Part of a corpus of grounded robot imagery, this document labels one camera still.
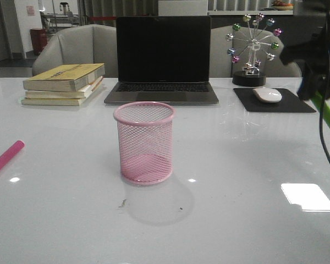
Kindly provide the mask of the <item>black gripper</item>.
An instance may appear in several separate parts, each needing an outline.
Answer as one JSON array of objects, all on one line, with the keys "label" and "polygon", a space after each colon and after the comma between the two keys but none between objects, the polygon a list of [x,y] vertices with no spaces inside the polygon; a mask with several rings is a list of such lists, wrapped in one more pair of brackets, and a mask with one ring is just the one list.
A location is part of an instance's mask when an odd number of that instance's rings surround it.
[{"label": "black gripper", "polygon": [[284,65],[305,62],[307,69],[297,91],[301,100],[309,100],[316,93],[330,98],[330,1],[324,4],[326,23],[321,32],[308,42],[284,47],[279,56]]}]

